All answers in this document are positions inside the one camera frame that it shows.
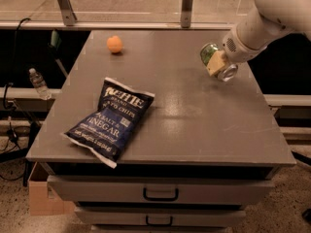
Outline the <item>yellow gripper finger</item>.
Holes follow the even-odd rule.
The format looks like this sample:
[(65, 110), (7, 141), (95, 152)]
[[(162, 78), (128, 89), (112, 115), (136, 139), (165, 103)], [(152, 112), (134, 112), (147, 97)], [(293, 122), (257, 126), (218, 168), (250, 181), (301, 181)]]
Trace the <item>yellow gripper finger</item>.
[(210, 76), (216, 76), (228, 65), (226, 54), (223, 50), (216, 50), (206, 66)]

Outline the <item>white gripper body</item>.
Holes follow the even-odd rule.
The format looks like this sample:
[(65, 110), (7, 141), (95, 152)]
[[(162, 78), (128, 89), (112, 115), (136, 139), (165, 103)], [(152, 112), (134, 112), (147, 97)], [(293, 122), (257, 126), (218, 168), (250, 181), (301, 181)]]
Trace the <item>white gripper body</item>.
[(223, 50), (225, 51), (227, 59), (231, 63), (243, 63), (247, 62), (262, 51), (266, 49), (266, 46), (253, 50), (242, 43), (237, 35), (236, 28), (233, 27), (223, 37)]

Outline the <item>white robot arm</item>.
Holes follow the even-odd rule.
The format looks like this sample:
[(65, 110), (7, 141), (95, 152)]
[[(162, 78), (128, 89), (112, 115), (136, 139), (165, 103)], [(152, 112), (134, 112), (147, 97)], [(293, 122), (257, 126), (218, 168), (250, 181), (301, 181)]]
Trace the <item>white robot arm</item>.
[(293, 32), (311, 38), (311, 0), (254, 0), (247, 16), (223, 37), (222, 45), (206, 44), (200, 57), (211, 77), (232, 79), (247, 62), (275, 40)]

